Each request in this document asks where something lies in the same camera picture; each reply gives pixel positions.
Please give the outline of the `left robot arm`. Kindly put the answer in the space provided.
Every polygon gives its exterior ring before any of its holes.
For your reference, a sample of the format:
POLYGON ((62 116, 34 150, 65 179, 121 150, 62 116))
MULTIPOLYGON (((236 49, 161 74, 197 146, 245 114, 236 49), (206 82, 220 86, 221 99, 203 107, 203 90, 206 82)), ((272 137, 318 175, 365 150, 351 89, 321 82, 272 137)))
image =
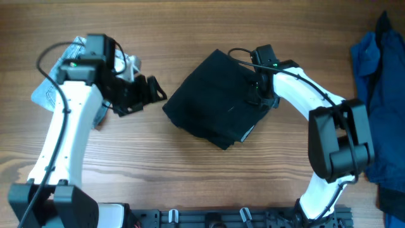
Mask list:
POLYGON ((98 203, 82 188, 82 164, 93 121, 102 107, 123 117, 167 96, 155 77, 115 67, 113 38, 90 34, 84 53, 51 79, 56 102, 47 137, 26 183, 14 183, 8 202, 20 227, 140 227, 126 203, 98 203))

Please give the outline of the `black shorts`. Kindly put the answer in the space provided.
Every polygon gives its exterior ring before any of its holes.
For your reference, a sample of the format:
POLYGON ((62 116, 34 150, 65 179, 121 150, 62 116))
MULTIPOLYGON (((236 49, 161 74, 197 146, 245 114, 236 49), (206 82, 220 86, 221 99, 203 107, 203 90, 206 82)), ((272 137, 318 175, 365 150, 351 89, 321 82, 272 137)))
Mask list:
POLYGON ((213 51, 163 106, 171 122, 222 150, 243 142, 275 107, 261 94, 257 74, 213 51))

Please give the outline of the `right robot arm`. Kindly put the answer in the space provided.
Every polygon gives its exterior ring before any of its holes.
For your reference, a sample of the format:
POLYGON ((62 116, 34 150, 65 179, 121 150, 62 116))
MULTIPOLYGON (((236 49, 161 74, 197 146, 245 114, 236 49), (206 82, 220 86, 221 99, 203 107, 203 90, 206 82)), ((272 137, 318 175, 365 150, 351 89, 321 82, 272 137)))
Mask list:
POLYGON ((289 227, 343 227, 335 204, 375 159, 366 107, 329 93, 292 60, 280 61, 271 45, 250 51, 258 75, 254 104, 278 108, 285 99, 308 121, 308 158, 314 171, 307 190, 288 211, 268 214, 289 227))

